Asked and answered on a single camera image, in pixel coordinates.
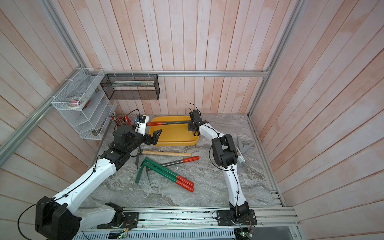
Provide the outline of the grey speckled hoe red grip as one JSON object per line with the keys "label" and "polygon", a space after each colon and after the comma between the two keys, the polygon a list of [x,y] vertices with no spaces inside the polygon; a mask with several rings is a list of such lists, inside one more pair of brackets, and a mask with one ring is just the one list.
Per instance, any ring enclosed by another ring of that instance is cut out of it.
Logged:
{"label": "grey speckled hoe red grip", "polygon": [[179,125],[179,124],[188,124],[191,121],[174,121],[174,122],[148,122],[147,126],[164,126],[164,125]]}

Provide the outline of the yellow plastic storage box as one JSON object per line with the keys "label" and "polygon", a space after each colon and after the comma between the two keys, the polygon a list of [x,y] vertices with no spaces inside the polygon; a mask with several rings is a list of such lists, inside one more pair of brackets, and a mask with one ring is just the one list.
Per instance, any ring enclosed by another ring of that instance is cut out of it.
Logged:
{"label": "yellow plastic storage box", "polygon": [[188,130],[188,124],[166,125],[169,122],[190,121],[189,116],[163,116],[155,117],[147,124],[149,134],[157,130],[162,130],[156,147],[182,147],[194,146],[198,142],[198,136],[194,132]]}

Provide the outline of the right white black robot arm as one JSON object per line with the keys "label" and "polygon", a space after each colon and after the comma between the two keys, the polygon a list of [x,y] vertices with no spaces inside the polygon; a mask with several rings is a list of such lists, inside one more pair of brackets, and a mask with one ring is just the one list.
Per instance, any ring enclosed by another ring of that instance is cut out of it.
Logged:
{"label": "right white black robot arm", "polygon": [[209,159],[225,176],[228,192],[230,216],[239,223],[249,213],[249,204],[243,194],[237,171],[238,153],[230,134],[222,134],[204,121],[199,110],[190,112],[192,130],[211,141]]}

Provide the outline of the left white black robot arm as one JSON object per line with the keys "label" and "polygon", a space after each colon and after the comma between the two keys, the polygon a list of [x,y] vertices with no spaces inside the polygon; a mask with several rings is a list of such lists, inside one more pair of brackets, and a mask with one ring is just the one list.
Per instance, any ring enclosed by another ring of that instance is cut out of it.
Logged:
{"label": "left white black robot arm", "polygon": [[79,211],[79,207],[104,180],[131,158],[131,152],[142,144],[150,146],[158,143],[162,130],[150,135],[146,133],[146,127],[145,123],[119,127],[113,132],[113,144],[86,173],[55,196],[43,197],[34,204],[36,232],[48,240],[71,240],[78,232],[98,225],[120,227],[124,214],[118,205],[106,204],[83,212]]}

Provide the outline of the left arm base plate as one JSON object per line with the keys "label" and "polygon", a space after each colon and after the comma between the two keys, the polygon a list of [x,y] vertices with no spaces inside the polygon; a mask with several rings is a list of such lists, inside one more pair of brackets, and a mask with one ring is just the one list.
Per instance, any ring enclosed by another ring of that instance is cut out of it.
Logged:
{"label": "left arm base plate", "polygon": [[138,226],[139,212],[122,213],[120,217],[114,217],[111,223],[101,224],[97,229],[134,229]]}

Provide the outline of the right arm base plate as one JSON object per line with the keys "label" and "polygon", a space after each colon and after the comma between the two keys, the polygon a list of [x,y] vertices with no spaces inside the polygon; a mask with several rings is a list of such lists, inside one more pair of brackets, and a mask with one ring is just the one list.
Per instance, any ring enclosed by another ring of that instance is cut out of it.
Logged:
{"label": "right arm base plate", "polygon": [[219,226],[256,226],[258,224],[255,211],[249,210],[245,214],[240,214],[238,217],[230,210],[216,211],[216,219]]}

